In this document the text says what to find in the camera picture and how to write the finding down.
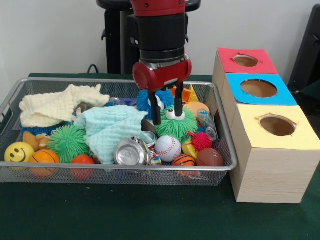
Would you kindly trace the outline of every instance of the black cable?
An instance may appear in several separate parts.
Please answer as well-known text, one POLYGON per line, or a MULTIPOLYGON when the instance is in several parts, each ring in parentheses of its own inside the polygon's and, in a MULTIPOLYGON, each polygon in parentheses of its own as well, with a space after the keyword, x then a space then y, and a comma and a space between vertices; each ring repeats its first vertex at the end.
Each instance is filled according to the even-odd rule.
POLYGON ((90 67, 88 68, 88 71, 86 71, 86 73, 89 74, 91 69, 92 69, 92 67, 94 67, 95 72, 98 74, 99 70, 98 70, 98 68, 97 68, 97 66, 95 64, 91 64, 90 67))

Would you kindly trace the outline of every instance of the yellow ball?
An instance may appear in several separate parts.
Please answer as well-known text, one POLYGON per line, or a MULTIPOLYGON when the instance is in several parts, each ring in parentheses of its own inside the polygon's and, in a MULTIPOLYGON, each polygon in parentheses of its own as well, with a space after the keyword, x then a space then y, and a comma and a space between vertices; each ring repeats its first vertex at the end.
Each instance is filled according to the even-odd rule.
POLYGON ((13 163, 26 163, 35 153, 33 147, 25 142, 11 144, 4 153, 4 160, 13 163))
POLYGON ((191 143, 191 138, 188 138, 185 142, 182 143, 182 151, 184 154, 192 156, 194 159, 197 159, 198 152, 191 143))

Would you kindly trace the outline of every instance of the white wall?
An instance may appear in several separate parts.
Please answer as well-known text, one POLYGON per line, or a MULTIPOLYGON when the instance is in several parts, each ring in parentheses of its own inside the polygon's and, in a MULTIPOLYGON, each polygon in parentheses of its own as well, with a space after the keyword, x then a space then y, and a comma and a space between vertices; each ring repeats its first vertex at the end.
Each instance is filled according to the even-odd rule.
MULTIPOLYGON (((317 0, 202 0, 189 14, 193 74, 211 75, 217 47, 264 48, 288 81, 317 0)), ((29 73, 106 72, 95 0, 0 0, 0 101, 29 73)))

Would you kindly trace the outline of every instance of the wire mesh basket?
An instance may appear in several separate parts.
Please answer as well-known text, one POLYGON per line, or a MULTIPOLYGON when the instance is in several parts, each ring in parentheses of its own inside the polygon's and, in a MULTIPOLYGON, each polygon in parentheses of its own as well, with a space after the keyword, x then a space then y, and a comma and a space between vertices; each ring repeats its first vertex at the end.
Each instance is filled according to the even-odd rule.
POLYGON ((212 147, 221 153, 224 166, 5 162, 4 153, 7 147, 14 142, 22 141, 19 103, 24 96, 62 92, 70 84, 91 87, 101 84, 100 92, 111 97, 136 98, 139 93, 133 80, 26 78, 17 82, 0 107, 0 182, 218 186, 227 172, 234 169, 238 163, 218 89, 208 82, 185 82, 185 86, 188 88, 192 84, 199 101, 209 107, 211 116, 214 117, 219 140, 216 140, 212 147), (35 168, 54 174, 47 178, 39 178, 33 174, 32 170, 35 168))

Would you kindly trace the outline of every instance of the cream knit blanket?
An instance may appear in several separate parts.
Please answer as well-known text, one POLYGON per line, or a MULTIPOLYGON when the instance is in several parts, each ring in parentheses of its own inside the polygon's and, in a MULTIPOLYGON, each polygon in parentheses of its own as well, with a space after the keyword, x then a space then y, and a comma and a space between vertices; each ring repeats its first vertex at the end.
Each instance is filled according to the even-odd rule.
POLYGON ((27 95, 20 102, 20 120, 24 128, 47 128, 71 122, 72 114, 80 103, 103 107, 109 102, 109 95, 100 93, 96 87, 69 85, 63 92, 27 95))

